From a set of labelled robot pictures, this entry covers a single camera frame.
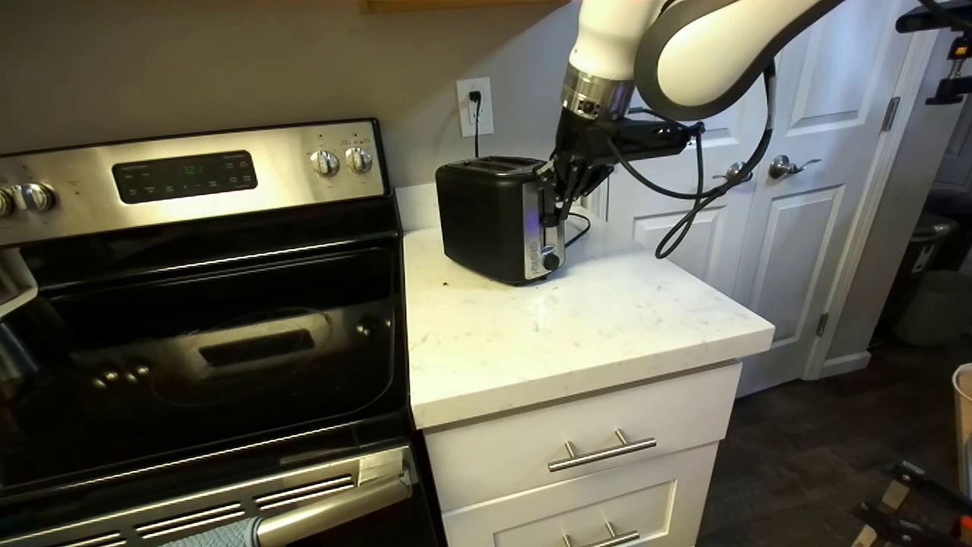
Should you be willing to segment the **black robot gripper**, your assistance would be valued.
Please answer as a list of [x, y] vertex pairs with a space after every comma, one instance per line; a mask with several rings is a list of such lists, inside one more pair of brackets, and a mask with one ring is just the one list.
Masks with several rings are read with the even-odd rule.
[[575, 211], [575, 200], [563, 194], [590, 194], [619, 160], [681, 155], [697, 133], [697, 123], [584, 119], [564, 110], [552, 145], [554, 185], [540, 185], [540, 224], [563, 224]]

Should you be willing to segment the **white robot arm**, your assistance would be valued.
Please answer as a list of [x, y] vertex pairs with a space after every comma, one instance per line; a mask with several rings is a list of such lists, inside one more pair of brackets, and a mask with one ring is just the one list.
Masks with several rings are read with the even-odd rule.
[[840, 0], [580, 0], [545, 223], [626, 158], [677, 155], [690, 122], [728, 110], [773, 54]]

